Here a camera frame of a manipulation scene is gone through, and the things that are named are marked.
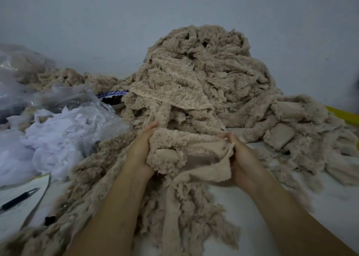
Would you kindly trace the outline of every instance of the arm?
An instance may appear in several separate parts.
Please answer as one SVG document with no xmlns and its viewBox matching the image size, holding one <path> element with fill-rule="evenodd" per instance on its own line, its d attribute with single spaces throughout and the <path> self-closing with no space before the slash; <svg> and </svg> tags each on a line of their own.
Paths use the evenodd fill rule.
<svg viewBox="0 0 359 256">
<path fill-rule="evenodd" d="M 282 255 L 357 255 L 304 210 L 264 168 L 257 155 L 232 133 L 232 176 L 250 195 Z"/>
<path fill-rule="evenodd" d="M 65 256 L 130 255 L 141 200 L 152 169 L 145 164 L 148 140 L 158 122 L 134 140 L 125 164 L 94 218 L 74 240 Z"/>
</svg>

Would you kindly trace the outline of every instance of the white wall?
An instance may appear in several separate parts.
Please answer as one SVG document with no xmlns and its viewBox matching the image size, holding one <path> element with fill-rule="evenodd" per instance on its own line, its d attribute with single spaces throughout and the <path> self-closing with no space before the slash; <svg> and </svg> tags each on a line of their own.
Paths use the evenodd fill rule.
<svg viewBox="0 0 359 256">
<path fill-rule="evenodd" d="M 127 75 L 172 29 L 219 24 L 245 33 L 285 94 L 359 112 L 358 13 L 358 0 L 0 0 L 0 42 Z"/>
</svg>

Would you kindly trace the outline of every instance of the black pen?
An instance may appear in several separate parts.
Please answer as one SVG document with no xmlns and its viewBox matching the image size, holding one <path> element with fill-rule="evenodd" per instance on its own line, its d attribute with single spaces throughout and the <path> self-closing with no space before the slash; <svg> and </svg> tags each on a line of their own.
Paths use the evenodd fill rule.
<svg viewBox="0 0 359 256">
<path fill-rule="evenodd" d="M 4 211 L 10 209 L 11 207 L 15 206 L 16 204 L 19 204 L 21 201 L 29 198 L 31 195 L 36 193 L 39 189 L 40 188 L 32 189 L 28 192 L 25 192 L 25 193 L 19 195 L 18 197 L 14 198 L 13 200 L 10 200 L 8 203 L 3 204 L 0 208 L 0 214 L 3 213 Z"/>
</svg>

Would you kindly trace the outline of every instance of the paper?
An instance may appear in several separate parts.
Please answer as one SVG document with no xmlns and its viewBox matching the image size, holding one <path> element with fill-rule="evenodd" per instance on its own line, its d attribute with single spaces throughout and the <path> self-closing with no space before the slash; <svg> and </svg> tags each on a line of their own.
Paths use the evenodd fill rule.
<svg viewBox="0 0 359 256">
<path fill-rule="evenodd" d="M 40 188 L 29 198 L 0 214 L 0 242 L 21 229 L 25 219 L 36 207 L 45 193 L 49 178 L 50 175 L 46 175 L 27 181 L 22 185 L 11 185 L 0 188 L 0 206 L 25 192 L 38 187 Z"/>
</svg>

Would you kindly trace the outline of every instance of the fluffy fabric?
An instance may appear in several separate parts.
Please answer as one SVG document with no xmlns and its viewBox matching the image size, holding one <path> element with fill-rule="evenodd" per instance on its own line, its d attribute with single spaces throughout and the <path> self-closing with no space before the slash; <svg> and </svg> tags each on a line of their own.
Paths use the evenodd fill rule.
<svg viewBox="0 0 359 256">
<path fill-rule="evenodd" d="M 134 131 L 101 142 L 96 154 L 75 166 L 72 184 L 53 210 L 56 223 L 21 230 L 1 245 L 1 255 L 61 255 L 97 212 L 136 130 L 153 120 L 159 121 L 160 129 L 150 139 L 147 163 L 159 174 L 147 186 L 137 232 L 162 246 L 165 256 L 168 251 L 201 255 L 202 243 L 211 235 L 238 245 L 238 227 L 226 221 L 207 184 L 183 175 L 190 156 L 212 156 L 218 162 L 228 153 L 228 144 L 216 137 L 226 128 L 234 129 L 244 142 L 263 140 L 266 146 L 258 154 L 266 165 L 286 154 L 270 170 L 308 210 L 309 197 L 293 170 L 303 172 L 314 191 L 322 188 L 318 174 L 323 170 L 345 185 L 357 183 L 356 168 L 340 159 L 340 153 L 359 157 L 358 139 L 350 128 L 308 96 L 285 97 L 264 63 L 250 56 L 247 38 L 234 30 L 209 25 L 173 30 L 148 49 L 138 72 L 124 80 L 65 69 L 21 81 L 36 90 L 88 82 L 96 94 L 129 90 L 125 107 L 117 112 Z M 207 144 L 219 142 L 219 148 Z M 186 177 L 174 181 L 179 176 Z M 168 235 L 175 242 L 164 247 L 168 220 L 178 223 L 170 224 L 176 228 L 170 227 Z"/>
</svg>

